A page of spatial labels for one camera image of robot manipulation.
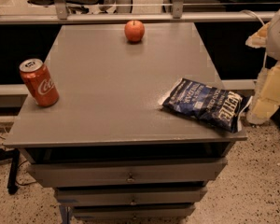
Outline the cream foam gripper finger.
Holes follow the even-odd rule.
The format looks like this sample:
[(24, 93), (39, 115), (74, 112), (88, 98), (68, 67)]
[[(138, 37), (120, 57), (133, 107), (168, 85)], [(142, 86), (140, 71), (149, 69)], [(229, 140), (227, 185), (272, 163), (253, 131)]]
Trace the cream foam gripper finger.
[(260, 70), (255, 95), (246, 115), (252, 124), (263, 124), (278, 110), (280, 106), (280, 62), (271, 69)]
[(270, 24), (270, 22), (265, 23), (246, 40), (245, 44), (254, 49), (265, 48), (267, 43), (268, 28)]

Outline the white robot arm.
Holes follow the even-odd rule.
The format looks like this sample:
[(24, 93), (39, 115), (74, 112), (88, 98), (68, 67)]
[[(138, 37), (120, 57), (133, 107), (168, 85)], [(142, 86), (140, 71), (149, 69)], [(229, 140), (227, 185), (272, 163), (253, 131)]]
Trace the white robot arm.
[(255, 49), (265, 48), (265, 58), (276, 60), (272, 68), (261, 68), (246, 115), (249, 123), (260, 125), (269, 120), (280, 106), (280, 9), (245, 44)]

